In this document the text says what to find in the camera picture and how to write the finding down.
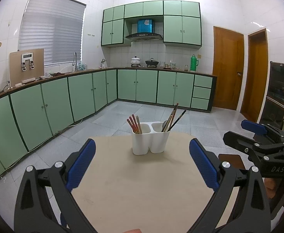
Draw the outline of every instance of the white utensil holder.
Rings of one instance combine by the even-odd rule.
[[[161,132],[163,122],[141,123],[142,134],[132,132],[132,152],[135,155],[144,155],[149,150],[152,153],[161,153],[165,150],[170,132]]]

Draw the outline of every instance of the white tiled wall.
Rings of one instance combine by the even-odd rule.
[[[114,0],[113,6],[133,2],[151,0]],[[202,47],[199,50],[191,48],[180,48],[165,46],[162,41],[135,42],[132,46],[111,48],[110,64],[112,66],[130,65],[130,59],[139,57],[143,63],[149,58],[157,61],[176,62],[177,67],[184,68],[185,64],[190,65],[191,55],[201,54],[202,58],[197,67],[198,72],[212,73],[213,70],[213,26],[231,29],[240,33],[245,32],[245,24],[240,0],[186,0],[200,2],[201,24],[202,24]]]
[[[19,29],[22,16],[28,0],[1,0],[0,2],[0,90],[9,80],[9,53],[17,51]],[[85,3],[86,13],[83,29],[83,62],[89,68],[99,67],[101,60],[105,58],[109,61],[110,50],[101,48],[101,27],[103,9],[113,6],[113,0],[77,0]],[[66,72],[72,66],[58,65],[45,68],[45,71]]]
[[[268,78],[270,61],[284,63],[284,0],[240,0],[245,22],[245,69],[248,66],[248,34],[260,29],[267,29],[268,39]],[[237,110],[240,110],[245,89],[245,80],[242,83],[240,101]]]

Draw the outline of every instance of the blue gripper pad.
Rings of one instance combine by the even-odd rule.
[[[189,143],[189,153],[198,167],[207,187],[212,188],[214,192],[216,192],[220,186],[217,171],[205,154],[204,148],[202,146],[200,147],[196,139],[192,139]]]
[[[251,131],[257,135],[266,135],[267,134],[267,130],[264,127],[264,125],[258,124],[258,123],[253,123],[251,121],[248,120],[243,120],[241,122],[241,127],[244,130],[248,130]]]
[[[70,192],[80,184],[94,154],[96,154],[96,143],[90,139],[68,171],[66,188]]]

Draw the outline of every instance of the window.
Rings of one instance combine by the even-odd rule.
[[[19,50],[44,48],[44,66],[81,60],[85,4],[72,0],[29,0]]]

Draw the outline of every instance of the green thermos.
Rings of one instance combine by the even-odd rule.
[[[191,71],[196,71],[197,66],[199,65],[199,60],[197,60],[196,56],[193,55],[190,58],[190,70]]]

